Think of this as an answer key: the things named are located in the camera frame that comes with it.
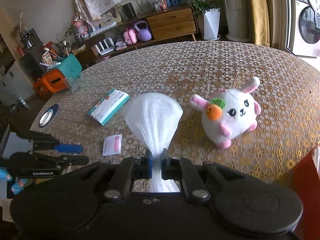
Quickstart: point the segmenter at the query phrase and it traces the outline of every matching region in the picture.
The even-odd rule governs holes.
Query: brush
[[[67,57],[68,57],[69,56],[69,52],[68,52],[68,49],[67,49],[67,41],[66,40],[63,40],[63,45],[64,45],[64,51],[66,52]]]
[[[44,50],[52,53],[53,55],[55,55],[55,56],[58,57],[59,59],[64,60],[62,57],[59,57],[57,54],[53,53],[49,48],[44,47]]]

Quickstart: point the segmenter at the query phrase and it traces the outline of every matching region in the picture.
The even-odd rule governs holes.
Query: pink bunny foot
[[[224,141],[224,142],[222,142],[222,143],[217,143],[217,144],[216,144],[216,146],[217,146],[218,148],[220,148],[220,149],[227,149],[227,148],[230,147],[230,145],[231,145],[231,140],[226,140],[226,141]]]
[[[254,120],[254,123],[247,129],[247,132],[251,132],[251,131],[253,131],[254,129],[256,129],[256,128],[257,128],[257,125],[258,125],[257,121]]]

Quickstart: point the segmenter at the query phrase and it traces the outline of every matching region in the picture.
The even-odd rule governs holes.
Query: white flower pot
[[[203,39],[215,40],[218,38],[219,21],[220,9],[211,9],[204,15],[197,16],[198,28]]]

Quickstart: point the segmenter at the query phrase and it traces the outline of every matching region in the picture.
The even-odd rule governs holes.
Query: purple kettlebell
[[[139,29],[137,27],[138,24],[140,23],[145,23],[146,27]],[[140,41],[150,41],[152,39],[152,35],[151,32],[149,31],[149,26],[148,23],[146,21],[138,21],[134,24],[134,27],[136,28],[136,30],[138,31],[138,39]]]

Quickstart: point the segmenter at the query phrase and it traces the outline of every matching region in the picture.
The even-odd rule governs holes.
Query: patterned tablecloth
[[[201,113],[192,110],[188,100],[192,94],[208,99],[218,88],[240,88],[252,76],[261,81],[253,95],[262,108],[258,127],[232,140],[229,149],[217,149],[204,133]],[[171,43],[98,63],[83,71],[78,82],[78,92],[52,96],[31,130],[50,133],[63,143],[81,144],[91,163],[103,158],[103,139],[109,135],[123,135],[121,154],[105,157],[112,164],[143,155],[145,150],[119,113],[104,127],[87,115],[112,88],[131,97],[159,92],[176,99],[183,115],[169,155],[183,156],[196,164],[211,160],[276,180],[320,143],[320,72],[280,50],[236,42]],[[53,104],[59,104],[58,114],[39,128],[40,117]]]

